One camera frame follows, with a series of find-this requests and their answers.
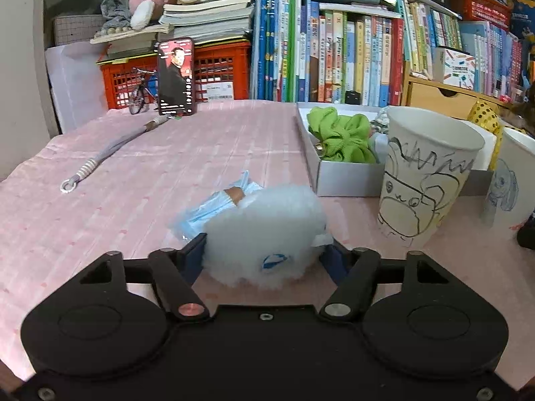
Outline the blue face mask pack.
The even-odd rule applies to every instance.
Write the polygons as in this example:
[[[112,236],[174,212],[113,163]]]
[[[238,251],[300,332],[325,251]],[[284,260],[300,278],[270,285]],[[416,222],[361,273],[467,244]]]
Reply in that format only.
[[[198,206],[179,213],[169,225],[172,234],[182,240],[191,241],[198,234],[204,233],[206,223],[218,214],[236,207],[246,195],[262,190],[263,187],[249,177],[246,170],[240,178],[222,190],[213,193]]]

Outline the white cotton stuffing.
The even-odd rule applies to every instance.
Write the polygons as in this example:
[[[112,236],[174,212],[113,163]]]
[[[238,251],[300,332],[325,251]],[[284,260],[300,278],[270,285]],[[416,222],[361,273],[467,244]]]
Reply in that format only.
[[[246,195],[205,226],[203,269],[229,287],[263,290],[303,277],[334,242],[319,197],[306,185],[267,187]]]

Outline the gold sequin bow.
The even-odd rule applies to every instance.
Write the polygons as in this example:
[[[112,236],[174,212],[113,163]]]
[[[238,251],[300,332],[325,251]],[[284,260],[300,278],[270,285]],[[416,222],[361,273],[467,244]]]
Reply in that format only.
[[[472,106],[467,120],[485,129],[495,137],[496,140],[489,165],[490,170],[495,170],[502,144],[502,124],[500,124],[498,118],[498,106],[492,102],[477,100]]]

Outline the green fabric scrunchie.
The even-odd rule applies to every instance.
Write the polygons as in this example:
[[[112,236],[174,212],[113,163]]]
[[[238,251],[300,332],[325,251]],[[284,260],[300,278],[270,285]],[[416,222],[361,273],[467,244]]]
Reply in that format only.
[[[339,115],[335,107],[314,107],[307,114],[308,131],[318,140],[323,161],[375,164],[370,148],[370,121],[363,114]]]

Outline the paper cup with binder clips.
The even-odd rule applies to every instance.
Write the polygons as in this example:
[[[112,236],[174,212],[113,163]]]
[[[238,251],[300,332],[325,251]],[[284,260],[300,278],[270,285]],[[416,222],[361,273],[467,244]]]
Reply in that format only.
[[[502,143],[481,220],[500,237],[512,238],[534,211],[534,139],[502,130]]]

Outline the white shallow box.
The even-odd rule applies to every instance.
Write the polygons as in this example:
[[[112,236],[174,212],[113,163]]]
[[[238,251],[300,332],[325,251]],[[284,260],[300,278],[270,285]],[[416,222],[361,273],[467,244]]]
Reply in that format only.
[[[302,150],[307,161],[310,184],[318,196],[326,197],[378,197],[380,196],[384,166],[382,164],[345,163],[323,161],[316,151],[318,140],[308,131],[307,114],[313,107],[334,105],[339,114],[353,116],[363,114],[373,120],[385,108],[348,104],[298,102],[297,125],[302,140]],[[487,193],[493,172],[476,169],[470,172],[461,196],[479,196]]]

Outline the pink tablecloth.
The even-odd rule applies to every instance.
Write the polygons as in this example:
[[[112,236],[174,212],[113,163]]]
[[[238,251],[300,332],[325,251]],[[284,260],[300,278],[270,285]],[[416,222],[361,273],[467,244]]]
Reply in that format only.
[[[142,135],[108,158],[71,194],[61,182],[149,114],[110,111],[52,139],[1,184],[1,358],[20,378],[33,368],[20,341],[25,315],[109,250],[143,258],[180,248],[170,229],[187,208],[237,180],[307,185],[291,105],[207,104]],[[495,306],[509,325],[498,373],[514,387],[534,374],[534,254],[480,221],[483,200],[461,197],[424,251]]]

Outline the paper cup with black scribbles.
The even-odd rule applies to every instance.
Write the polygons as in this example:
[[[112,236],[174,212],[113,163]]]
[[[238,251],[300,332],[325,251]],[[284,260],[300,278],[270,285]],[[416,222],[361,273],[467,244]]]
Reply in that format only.
[[[451,117],[389,106],[388,143],[377,222],[386,238],[421,248],[470,176],[485,140]]]

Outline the green white checked cloth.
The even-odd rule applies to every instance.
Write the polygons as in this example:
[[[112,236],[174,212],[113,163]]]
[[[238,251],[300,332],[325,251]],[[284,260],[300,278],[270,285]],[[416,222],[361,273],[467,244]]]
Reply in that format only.
[[[387,134],[389,132],[389,118],[387,115],[388,107],[381,108],[377,111],[376,116],[370,121],[373,133]]]

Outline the wooden drawer organiser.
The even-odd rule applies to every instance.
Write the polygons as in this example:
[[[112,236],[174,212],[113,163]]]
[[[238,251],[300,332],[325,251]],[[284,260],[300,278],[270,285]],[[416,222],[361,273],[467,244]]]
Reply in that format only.
[[[404,76],[402,105],[434,111],[455,119],[466,120],[477,101],[489,102],[503,115],[512,105],[496,98],[466,89],[423,80],[412,75]]]

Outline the miniature bicycle model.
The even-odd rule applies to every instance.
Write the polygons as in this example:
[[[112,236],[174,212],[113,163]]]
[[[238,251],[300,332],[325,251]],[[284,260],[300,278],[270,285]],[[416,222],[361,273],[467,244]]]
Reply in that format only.
[[[156,71],[135,68],[134,73],[140,77],[139,83],[130,93],[128,108],[131,115],[147,111],[150,104],[158,103],[158,75]]]

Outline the white patterned box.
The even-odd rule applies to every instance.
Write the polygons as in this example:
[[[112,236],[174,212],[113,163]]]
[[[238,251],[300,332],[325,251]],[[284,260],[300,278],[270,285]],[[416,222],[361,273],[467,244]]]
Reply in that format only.
[[[433,50],[433,80],[472,91],[475,83],[475,59],[468,53],[447,47]]]

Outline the red plastic crate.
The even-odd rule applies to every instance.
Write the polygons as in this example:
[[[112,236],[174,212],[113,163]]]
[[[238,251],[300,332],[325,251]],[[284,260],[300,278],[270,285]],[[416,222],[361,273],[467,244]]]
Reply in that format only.
[[[182,38],[141,57],[101,61],[108,107],[132,105],[136,114],[153,102],[163,114],[188,114],[200,102],[246,100],[249,49],[246,39],[196,46]]]

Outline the smartphone on stand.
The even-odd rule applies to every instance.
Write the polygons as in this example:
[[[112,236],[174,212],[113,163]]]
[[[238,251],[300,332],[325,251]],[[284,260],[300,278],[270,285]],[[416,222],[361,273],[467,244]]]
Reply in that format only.
[[[160,42],[157,53],[159,113],[191,116],[195,113],[193,41],[186,37]]]

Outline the blue cardboard box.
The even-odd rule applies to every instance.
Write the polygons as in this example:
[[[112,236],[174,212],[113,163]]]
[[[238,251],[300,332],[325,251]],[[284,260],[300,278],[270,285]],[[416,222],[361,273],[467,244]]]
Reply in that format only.
[[[512,10],[510,30],[519,39],[534,35],[535,0],[507,0]]]

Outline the row of upright books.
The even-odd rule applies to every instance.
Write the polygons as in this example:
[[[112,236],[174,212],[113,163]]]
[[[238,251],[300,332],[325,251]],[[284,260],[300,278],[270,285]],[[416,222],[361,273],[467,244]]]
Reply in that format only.
[[[404,0],[253,0],[249,98],[402,101]]]

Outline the right row of books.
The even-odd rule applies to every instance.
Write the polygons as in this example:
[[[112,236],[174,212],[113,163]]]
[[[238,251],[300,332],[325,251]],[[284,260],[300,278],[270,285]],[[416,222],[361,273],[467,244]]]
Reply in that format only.
[[[498,0],[508,5],[507,0]],[[410,74],[433,80],[433,50],[447,47],[475,59],[473,92],[518,102],[534,83],[534,35],[519,39],[488,21],[464,21],[447,0],[395,0],[403,19],[404,60]]]

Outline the red basket on books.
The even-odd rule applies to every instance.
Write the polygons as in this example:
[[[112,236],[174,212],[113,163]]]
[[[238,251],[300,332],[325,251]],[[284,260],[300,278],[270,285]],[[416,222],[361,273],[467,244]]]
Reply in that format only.
[[[452,11],[464,21],[488,21],[503,30],[510,29],[512,10],[498,0],[447,0]]]

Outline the stack of lying books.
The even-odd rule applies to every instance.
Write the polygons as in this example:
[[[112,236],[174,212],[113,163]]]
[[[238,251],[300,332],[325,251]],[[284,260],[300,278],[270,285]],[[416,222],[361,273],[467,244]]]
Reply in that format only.
[[[200,0],[189,5],[164,5],[158,21],[140,31],[129,30],[93,38],[109,59],[121,59],[154,52],[156,44],[188,37],[196,44],[208,44],[249,34],[255,0]]]

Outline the grey plush toy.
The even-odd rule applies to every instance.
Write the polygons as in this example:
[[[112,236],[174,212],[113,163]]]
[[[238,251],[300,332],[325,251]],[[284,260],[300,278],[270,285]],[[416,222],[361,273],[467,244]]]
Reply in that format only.
[[[104,23],[94,38],[131,30],[131,13],[121,0],[102,0],[101,13]]]

